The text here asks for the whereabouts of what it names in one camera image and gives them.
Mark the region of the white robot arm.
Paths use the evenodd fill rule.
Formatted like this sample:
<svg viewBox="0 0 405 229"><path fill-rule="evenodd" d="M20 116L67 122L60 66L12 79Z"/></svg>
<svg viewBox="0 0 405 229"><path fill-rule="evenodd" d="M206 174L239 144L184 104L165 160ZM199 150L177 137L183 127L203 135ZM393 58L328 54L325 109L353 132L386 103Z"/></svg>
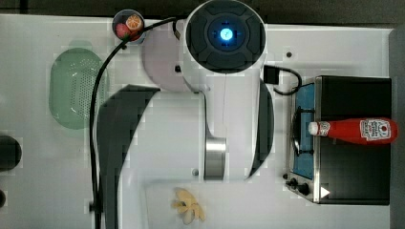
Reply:
<svg viewBox="0 0 405 229"><path fill-rule="evenodd" d="M180 91L127 85L99 109L106 229L148 229L152 184L248 180L272 147L266 31L251 7L203 3L186 18L175 52Z"/></svg>

